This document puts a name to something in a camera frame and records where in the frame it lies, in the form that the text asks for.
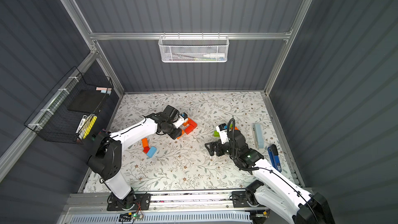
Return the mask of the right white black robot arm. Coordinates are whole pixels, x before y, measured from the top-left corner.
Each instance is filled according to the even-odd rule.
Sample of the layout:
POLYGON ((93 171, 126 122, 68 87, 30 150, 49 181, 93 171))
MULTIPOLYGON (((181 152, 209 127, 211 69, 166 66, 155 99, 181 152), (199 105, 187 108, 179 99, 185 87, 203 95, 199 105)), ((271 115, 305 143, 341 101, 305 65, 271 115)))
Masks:
POLYGON ((246 143, 240 131, 224 131, 221 139, 205 144, 210 156, 227 155, 242 171, 249 172, 256 180, 246 187, 249 205, 263 205, 290 224, 333 224, 335 222, 326 198, 311 194, 299 187, 261 154, 246 143))

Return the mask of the small red block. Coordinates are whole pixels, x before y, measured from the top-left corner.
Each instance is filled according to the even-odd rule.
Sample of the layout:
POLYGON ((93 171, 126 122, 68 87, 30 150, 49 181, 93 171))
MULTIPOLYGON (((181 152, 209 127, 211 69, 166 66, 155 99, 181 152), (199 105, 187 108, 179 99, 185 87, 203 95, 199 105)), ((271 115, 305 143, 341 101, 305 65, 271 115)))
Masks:
POLYGON ((144 147, 144 150, 143 150, 143 152, 144 153, 148 153, 148 151, 150 150, 150 147, 149 146, 147 146, 147 147, 144 147))

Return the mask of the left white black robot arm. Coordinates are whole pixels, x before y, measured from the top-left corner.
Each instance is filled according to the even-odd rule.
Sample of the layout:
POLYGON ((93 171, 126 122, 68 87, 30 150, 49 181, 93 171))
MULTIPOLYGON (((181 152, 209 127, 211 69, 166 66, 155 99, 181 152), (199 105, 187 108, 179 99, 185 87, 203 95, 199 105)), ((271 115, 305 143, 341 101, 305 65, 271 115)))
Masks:
POLYGON ((180 127, 187 121, 188 114, 180 113, 168 105, 163 111, 149 114, 142 121, 121 131, 99 133, 94 139, 94 147, 87 165, 92 172, 100 176, 117 202, 132 205, 137 200, 133 188, 121 172, 123 152, 153 134, 166 134, 175 140, 182 135, 180 127))

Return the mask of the red rectangular block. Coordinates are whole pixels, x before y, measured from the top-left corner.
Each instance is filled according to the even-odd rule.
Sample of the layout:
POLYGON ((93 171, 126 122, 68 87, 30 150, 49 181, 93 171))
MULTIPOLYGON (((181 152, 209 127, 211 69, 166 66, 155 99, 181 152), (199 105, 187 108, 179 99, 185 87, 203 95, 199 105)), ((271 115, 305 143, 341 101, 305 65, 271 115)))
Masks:
POLYGON ((196 127, 193 125, 189 125, 185 128, 184 132, 186 135, 189 135, 196 127))
POLYGON ((192 128, 196 128, 198 125, 195 121, 193 121, 192 119, 188 120, 188 127, 192 127, 192 128))

